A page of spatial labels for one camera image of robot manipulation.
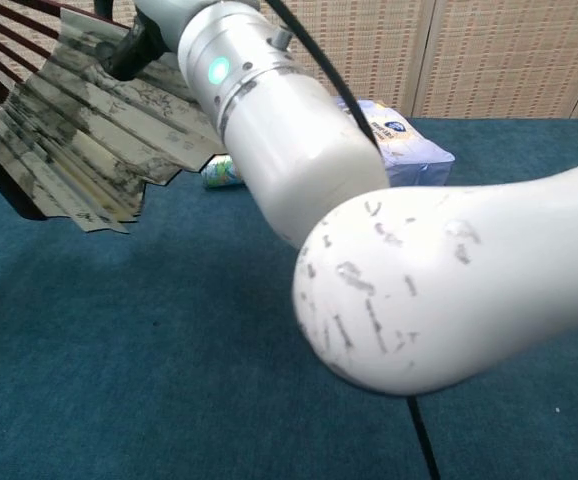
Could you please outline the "light blue drink can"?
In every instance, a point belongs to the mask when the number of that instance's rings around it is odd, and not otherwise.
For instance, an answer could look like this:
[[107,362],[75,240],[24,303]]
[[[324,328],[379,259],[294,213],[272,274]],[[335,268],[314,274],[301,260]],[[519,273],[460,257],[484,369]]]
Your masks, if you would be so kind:
[[201,170],[203,187],[216,189],[232,186],[241,186],[244,180],[229,155],[214,156]]

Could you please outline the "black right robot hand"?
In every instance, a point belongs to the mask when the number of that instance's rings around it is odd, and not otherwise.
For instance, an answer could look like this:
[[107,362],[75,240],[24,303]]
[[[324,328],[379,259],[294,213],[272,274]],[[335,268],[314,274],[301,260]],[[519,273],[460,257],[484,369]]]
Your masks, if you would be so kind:
[[124,37],[117,43],[101,41],[94,49],[104,72],[120,81],[133,80],[151,62],[171,52],[157,22],[161,0],[133,1],[135,16]]

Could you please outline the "light blue tissue pack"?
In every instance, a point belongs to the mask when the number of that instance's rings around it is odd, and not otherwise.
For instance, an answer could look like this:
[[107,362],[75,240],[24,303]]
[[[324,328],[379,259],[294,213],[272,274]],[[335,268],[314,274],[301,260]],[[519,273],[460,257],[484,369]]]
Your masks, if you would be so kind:
[[455,156],[423,136],[397,110],[374,100],[360,99],[380,154],[362,147],[357,155],[338,154],[325,174],[345,188],[367,192],[387,187],[440,187],[446,184]]

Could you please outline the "teal table cloth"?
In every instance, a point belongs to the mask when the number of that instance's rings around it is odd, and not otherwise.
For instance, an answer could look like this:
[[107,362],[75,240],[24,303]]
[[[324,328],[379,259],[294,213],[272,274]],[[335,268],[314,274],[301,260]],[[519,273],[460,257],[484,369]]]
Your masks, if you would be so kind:
[[0,480],[578,480],[578,334],[417,405],[340,381],[243,188],[151,187],[128,234],[0,195]]

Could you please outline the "red paper folding fan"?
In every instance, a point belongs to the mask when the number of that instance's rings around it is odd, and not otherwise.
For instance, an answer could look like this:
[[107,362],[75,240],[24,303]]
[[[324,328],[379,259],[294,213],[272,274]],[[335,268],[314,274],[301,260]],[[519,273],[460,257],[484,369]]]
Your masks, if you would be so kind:
[[0,192],[23,217],[124,232],[148,185],[225,154],[165,55],[133,80],[102,59],[133,0],[0,0]]

